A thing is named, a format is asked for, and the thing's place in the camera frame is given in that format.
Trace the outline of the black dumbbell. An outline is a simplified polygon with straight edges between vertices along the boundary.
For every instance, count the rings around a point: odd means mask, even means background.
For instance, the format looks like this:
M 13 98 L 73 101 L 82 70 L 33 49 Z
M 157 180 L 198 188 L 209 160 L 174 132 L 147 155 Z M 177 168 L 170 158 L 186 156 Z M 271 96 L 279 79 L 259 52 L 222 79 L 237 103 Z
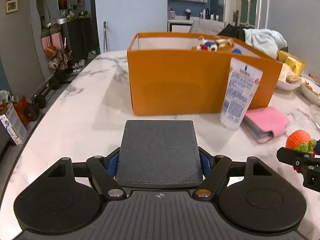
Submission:
M 58 90 L 61 85 L 65 84 L 66 79 L 67 74 L 63 71 L 56 72 L 48 81 L 46 87 L 42 88 L 39 93 L 28 102 L 27 107 L 24 109 L 24 116 L 28 121 L 36 121 L 38 119 L 40 110 L 47 104 L 46 96 L 51 90 Z

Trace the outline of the black jacket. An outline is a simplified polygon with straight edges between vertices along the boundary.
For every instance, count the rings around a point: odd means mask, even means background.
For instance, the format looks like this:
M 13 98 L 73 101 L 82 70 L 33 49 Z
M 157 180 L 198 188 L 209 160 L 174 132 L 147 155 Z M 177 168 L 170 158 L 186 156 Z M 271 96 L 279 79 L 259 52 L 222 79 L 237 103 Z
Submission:
M 237 38 L 241 41 L 246 40 L 245 38 L 245 32 L 244 30 L 247 29 L 246 27 L 239 27 L 239 26 L 233 26 L 231 24 L 227 24 L 226 27 L 218 33 L 218 36 L 226 36 L 226 37 L 232 37 Z

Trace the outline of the grey quilted jacket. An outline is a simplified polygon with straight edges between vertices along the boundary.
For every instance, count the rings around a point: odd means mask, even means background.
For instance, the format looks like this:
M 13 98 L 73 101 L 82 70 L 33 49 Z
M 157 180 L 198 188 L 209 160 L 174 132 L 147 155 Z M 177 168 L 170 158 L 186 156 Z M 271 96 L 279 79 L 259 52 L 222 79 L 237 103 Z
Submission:
M 226 25 L 225 22 L 216 20 L 198 19 L 192 23 L 189 33 L 217 35 L 225 29 Z

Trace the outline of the pink wallet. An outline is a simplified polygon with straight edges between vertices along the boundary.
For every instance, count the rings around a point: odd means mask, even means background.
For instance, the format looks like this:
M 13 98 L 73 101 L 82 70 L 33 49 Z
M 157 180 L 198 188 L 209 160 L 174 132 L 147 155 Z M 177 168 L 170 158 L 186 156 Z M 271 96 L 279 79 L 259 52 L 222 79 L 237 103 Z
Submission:
M 289 118 L 278 109 L 264 107 L 248 110 L 241 124 L 256 142 L 262 144 L 283 135 L 289 123 Z

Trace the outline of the framed picture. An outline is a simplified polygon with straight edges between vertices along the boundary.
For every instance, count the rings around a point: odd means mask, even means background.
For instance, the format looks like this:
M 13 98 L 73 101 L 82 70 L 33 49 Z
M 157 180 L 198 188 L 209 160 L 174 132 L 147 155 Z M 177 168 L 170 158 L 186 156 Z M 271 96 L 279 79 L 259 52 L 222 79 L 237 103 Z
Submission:
M 5 2 L 5 13 L 11 14 L 18 11 L 18 0 L 7 0 Z

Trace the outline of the white lotion tube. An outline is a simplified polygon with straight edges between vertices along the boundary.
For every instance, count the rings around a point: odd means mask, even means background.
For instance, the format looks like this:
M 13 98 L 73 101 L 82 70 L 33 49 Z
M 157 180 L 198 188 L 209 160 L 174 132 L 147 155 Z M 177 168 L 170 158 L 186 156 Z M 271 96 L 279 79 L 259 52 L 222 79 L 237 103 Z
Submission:
M 228 129 L 240 126 L 255 95 L 263 71 L 236 58 L 231 59 L 228 84 L 220 114 L 220 121 Z

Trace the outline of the orange storage box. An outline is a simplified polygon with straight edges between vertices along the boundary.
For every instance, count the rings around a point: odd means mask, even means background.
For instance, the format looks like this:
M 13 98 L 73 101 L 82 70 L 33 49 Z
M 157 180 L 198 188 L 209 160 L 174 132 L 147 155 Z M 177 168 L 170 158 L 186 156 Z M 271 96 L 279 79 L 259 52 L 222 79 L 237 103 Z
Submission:
M 231 59 L 263 72 L 249 109 L 268 106 L 282 64 L 238 39 L 240 53 L 195 50 L 195 33 L 137 33 L 127 50 L 135 115 L 221 112 Z

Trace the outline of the basketball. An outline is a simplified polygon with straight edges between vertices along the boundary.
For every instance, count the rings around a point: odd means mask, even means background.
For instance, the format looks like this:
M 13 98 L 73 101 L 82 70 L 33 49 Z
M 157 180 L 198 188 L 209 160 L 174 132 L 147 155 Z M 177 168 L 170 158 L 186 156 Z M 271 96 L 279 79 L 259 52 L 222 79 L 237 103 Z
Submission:
M 57 54 L 57 48 L 54 45 L 49 46 L 46 50 L 45 50 L 45 56 L 47 58 L 53 58 L 56 57 Z

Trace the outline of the white vanity cabinet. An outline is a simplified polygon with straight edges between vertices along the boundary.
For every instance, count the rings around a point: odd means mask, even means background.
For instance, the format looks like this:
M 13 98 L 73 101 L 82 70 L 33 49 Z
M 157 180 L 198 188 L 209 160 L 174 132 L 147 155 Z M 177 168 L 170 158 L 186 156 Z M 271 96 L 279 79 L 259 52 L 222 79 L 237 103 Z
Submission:
M 168 20 L 168 32 L 188 33 L 193 24 L 193 20 Z

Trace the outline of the light blue fleece blanket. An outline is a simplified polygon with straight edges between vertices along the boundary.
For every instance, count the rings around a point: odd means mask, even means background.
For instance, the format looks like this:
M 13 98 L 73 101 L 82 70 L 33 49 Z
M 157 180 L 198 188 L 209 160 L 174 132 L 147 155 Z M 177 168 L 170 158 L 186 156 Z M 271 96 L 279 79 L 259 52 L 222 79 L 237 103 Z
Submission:
M 278 51 L 287 48 L 287 41 L 281 33 L 270 29 L 244 29 L 245 43 L 277 59 Z

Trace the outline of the black cabinet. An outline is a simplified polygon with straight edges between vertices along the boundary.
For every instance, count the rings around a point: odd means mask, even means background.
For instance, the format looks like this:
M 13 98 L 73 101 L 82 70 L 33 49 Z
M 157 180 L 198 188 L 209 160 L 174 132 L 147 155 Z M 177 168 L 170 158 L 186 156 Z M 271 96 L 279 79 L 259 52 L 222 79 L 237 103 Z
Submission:
M 67 49 L 72 52 L 72 63 L 86 59 L 89 52 L 98 48 L 98 36 L 90 18 L 79 18 L 61 25 L 63 38 L 67 40 Z

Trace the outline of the dark grey box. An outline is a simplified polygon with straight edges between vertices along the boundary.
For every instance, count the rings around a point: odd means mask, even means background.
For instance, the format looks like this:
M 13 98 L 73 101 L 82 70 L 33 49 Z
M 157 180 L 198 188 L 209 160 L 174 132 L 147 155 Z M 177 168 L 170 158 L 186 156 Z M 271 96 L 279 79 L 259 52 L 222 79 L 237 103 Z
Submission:
M 191 120 L 128 120 L 115 180 L 125 187 L 179 189 L 203 180 Z

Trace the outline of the white bowl with bread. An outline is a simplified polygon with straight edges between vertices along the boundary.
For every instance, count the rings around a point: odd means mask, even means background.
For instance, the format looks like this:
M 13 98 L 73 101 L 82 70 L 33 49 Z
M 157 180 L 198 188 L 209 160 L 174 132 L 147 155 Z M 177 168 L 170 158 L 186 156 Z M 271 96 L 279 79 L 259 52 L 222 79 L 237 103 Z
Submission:
M 279 90 L 292 91 L 297 89 L 302 82 L 300 76 L 285 70 L 280 73 L 276 87 Z

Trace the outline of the orange crochet strawberry toy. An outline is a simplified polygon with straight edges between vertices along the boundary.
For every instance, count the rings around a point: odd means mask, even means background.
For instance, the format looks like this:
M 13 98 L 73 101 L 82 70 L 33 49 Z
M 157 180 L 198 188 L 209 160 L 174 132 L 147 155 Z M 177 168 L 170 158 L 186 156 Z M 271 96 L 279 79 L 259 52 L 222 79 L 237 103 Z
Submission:
M 316 155 L 317 141 L 312 139 L 310 134 L 304 130 L 296 130 L 286 140 L 286 148 L 300 151 L 312 155 Z

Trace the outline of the plush dog toy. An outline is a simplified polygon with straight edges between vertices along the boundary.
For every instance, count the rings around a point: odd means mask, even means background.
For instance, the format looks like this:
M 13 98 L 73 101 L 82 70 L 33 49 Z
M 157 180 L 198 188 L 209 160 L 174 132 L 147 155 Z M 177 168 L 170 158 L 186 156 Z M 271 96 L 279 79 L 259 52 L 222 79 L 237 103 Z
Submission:
M 213 51 L 241 54 L 241 50 L 235 47 L 234 40 L 230 38 L 218 37 L 214 40 L 207 40 L 203 36 L 199 36 L 198 45 L 192 46 L 192 50 Z

